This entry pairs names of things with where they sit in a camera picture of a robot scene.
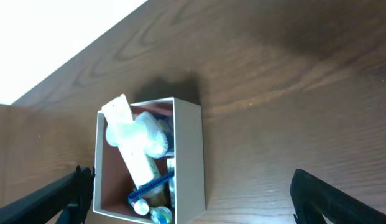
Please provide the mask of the blue disposable razor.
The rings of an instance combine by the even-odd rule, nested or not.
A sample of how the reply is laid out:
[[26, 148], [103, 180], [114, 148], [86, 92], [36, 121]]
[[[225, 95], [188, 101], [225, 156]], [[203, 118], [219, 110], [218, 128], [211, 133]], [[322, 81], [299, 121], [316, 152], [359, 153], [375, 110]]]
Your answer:
[[135, 191], [131, 192], [127, 196], [127, 201], [130, 204], [132, 204], [133, 202], [135, 202], [138, 199], [142, 198], [143, 195], [147, 194], [151, 190], [153, 190], [153, 189], [155, 189], [157, 187], [161, 187], [161, 186], [165, 185], [174, 176], [175, 176], [175, 172], [171, 171], [171, 172], [168, 172], [167, 174], [165, 174], [165, 175], [163, 175], [163, 176], [161, 176], [161, 177], [159, 177], [157, 179], [154, 179], [154, 180], [146, 183], [145, 185], [143, 185], [138, 190], [135, 190]]

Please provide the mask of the clear pump bottle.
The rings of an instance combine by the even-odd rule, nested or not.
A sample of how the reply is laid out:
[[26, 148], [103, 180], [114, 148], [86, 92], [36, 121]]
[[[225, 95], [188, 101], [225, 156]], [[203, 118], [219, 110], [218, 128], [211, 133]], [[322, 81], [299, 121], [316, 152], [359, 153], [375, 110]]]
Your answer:
[[145, 111], [131, 124], [119, 124], [106, 128], [106, 140], [110, 146], [127, 152], [144, 153], [153, 158], [174, 156], [173, 118]]

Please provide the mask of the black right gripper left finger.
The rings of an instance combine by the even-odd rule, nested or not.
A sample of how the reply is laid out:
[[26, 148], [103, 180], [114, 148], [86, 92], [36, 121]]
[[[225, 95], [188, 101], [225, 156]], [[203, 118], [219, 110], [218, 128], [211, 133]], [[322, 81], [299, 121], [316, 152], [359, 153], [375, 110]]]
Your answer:
[[94, 167], [75, 171], [0, 208], [0, 223], [84, 223], [94, 193]]

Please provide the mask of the white cream tube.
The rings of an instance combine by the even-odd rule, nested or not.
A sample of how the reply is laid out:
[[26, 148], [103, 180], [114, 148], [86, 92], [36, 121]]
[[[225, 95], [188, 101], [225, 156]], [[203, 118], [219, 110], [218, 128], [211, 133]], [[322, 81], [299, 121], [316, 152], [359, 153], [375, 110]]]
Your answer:
[[160, 177], [154, 160], [144, 149], [149, 143], [147, 128], [133, 118], [126, 96], [121, 94], [101, 108], [108, 123], [107, 142], [117, 147], [137, 188]]

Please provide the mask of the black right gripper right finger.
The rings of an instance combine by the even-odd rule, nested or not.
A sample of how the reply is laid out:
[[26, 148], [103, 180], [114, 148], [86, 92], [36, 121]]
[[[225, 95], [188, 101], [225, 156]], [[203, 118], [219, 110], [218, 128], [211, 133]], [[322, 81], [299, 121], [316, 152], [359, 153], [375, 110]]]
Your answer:
[[294, 172], [290, 195], [297, 224], [386, 223], [386, 214], [356, 200], [302, 169]]

